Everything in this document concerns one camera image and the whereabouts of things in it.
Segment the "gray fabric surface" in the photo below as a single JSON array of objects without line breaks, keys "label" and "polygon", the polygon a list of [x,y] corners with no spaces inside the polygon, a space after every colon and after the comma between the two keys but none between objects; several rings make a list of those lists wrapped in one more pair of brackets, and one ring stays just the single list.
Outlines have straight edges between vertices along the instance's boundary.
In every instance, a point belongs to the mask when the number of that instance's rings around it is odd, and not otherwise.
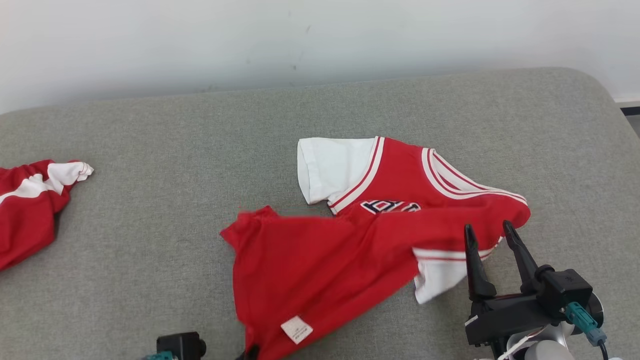
[{"label": "gray fabric surface", "polygon": [[629,120],[629,124],[634,128],[636,134],[640,136],[640,115],[627,116],[627,120]]},{"label": "gray fabric surface", "polygon": [[[240,209],[306,206],[296,141],[389,136],[433,147],[482,184],[525,195],[534,257],[574,268],[606,311],[611,356],[634,359],[640,141],[602,86],[568,69],[126,99],[0,117],[0,167],[44,158],[95,168],[57,240],[0,273],[0,359],[136,359],[156,336],[199,331],[206,359],[243,347],[234,252],[218,232]],[[486,261],[518,289],[505,243]],[[465,283],[419,306],[409,284],[293,359],[473,359]],[[600,359],[583,336],[577,359]]]}]

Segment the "white tag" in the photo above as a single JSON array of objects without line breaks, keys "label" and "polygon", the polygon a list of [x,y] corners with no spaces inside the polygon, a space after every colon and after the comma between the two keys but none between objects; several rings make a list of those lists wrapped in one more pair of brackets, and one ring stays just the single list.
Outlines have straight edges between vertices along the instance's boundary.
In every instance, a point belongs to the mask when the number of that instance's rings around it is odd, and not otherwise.
[{"label": "white tag", "polygon": [[296,345],[313,332],[313,328],[302,321],[300,316],[292,317],[280,327],[284,330],[287,336],[296,343]]}]

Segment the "white sleeve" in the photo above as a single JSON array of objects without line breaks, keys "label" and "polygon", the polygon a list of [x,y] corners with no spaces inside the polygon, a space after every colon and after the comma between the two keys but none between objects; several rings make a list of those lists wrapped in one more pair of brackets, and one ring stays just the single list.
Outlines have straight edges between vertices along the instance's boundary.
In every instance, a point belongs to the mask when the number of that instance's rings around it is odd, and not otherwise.
[{"label": "white sleeve", "polygon": [[307,204],[336,200],[365,171],[371,139],[306,138],[298,141],[298,183]]}]

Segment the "red and white stripe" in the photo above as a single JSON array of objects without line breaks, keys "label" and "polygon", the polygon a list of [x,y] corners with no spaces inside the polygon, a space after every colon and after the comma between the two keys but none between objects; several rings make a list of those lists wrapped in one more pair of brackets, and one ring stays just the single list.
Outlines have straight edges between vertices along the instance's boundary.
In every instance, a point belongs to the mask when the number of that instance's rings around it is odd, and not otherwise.
[{"label": "red and white stripe", "polygon": [[[492,251],[498,246],[500,241],[504,239],[501,236],[498,242],[490,249],[478,250],[480,259],[484,260],[491,255]],[[464,251],[445,251],[445,250],[429,250],[413,248],[413,254],[418,261],[461,261],[464,262],[467,259],[467,255]]]},{"label": "red and white stripe", "polygon": [[337,214],[340,210],[349,206],[349,204],[357,199],[371,184],[371,181],[373,181],[373,178],[378,172],[378,167],[380,167],[380,159],[382,159],[384,144],[385,138],[382,136],[376,136],[373,150],[369,155],[369,166],[361,180],[357,182],[356,185],[348,188],[344,193],[333,197],[337,200],[329,199],[328,205],[333,214]]},{"label": "red and white stripe", "polygon": [[441,158],[434,149],[425,148],[422,150],[422,166],[433,187],[451,199],[469,199],[492,194],[510,197],[527,205],[527,200],[522,195],[480,185],[464,176]]},{"label": "red and white stripe", "polygon": [[15,190],[0,193],[0,204],[11,196],[32,199],[49,190],[60,195],[64,186],[85,180],[92,172],[93,168],[81,161],[50,163],[47,166],[47,179],[42,174],[34,174],[23,179]]}]

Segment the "red jersey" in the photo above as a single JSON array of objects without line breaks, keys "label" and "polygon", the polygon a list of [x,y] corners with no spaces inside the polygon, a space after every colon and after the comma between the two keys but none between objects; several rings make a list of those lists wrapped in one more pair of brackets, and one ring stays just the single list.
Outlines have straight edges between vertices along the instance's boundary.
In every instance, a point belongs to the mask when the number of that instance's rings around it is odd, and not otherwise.
[{"label": "red jersey", "polygon": [[69,202],[71,187],[92,172],[92,167],[80,161],[42,160],[0,168],[0,270],[53,241],[53,215]]},{"label": "red jersey", "polygon": [[377,137],[302,139],[298,177],[335,218],[242,213],[222,232],[236,250],[234,297],[246,348],[279,359],[381,302],[416,277],[419,301],[466,274],[464,226],[482,255],[502,221],[529,218],[524,198],[481,186],[433,149]]}]

